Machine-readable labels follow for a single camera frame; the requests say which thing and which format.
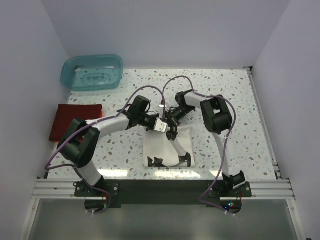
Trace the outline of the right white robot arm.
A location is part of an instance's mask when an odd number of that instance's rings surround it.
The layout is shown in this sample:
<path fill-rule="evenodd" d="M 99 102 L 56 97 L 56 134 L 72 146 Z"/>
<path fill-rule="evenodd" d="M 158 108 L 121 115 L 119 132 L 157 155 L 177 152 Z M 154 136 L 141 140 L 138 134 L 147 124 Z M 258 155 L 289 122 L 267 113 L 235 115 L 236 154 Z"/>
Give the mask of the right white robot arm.
<path fill-rule="evenodd" d="M 180 120 L 199 109 L 204 126 L 212 134 L 221 157 L 221 170 L 218 174 L 222 174 L 223 183 L 220 184 L 220 190 L 227 196 L 235 196 L 246 179 L 232 145 L 231 133 L 236 123 L 236 114 L 231 114 L 227 106 L 229 102 L 222 95 L 206 97 L 192 90 L 177 93 L 175 101 L 178 107 L 165 112 L 165 122 L 168 124 L 166 137 L 178 153 L 179 159 L 191 159 L 191 155 L 177 139 Z"/>

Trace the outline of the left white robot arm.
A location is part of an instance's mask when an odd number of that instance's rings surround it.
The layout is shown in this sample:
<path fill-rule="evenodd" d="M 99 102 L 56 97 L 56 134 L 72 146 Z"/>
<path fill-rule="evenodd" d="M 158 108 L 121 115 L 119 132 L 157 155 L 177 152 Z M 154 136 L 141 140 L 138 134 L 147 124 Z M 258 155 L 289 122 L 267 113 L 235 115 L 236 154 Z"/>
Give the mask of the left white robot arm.
<path fill-rule="evenodd" d="M 94 120 L 75 118 L 69 125 L 57 151 L 73 164 L 75 171 L 86 182 L 86 191 L 92 196 L 99 196 L 104 190 L 104 178 L 93 163 L 98 141 L 136 126 L 153 130 L 160 115 L 148 114 L 150 104 L 147 98 L 139 95 L 128 109 L 118 110 L 116 115 Z"/>

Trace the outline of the white t shirt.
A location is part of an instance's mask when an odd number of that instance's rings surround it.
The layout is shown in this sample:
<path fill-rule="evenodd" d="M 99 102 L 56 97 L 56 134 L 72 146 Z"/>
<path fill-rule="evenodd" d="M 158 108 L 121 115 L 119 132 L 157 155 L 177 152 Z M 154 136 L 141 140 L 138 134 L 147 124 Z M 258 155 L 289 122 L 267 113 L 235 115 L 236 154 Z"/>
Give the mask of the white t shirt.
<path fill-rule="evenodd" d="M 146 168 L 193 168 L 195 159 L 192 144 L 192 129 L 178 128 L 174 142 L 165 133 L 147 131 L 143 138 L 143 166 Z"/>

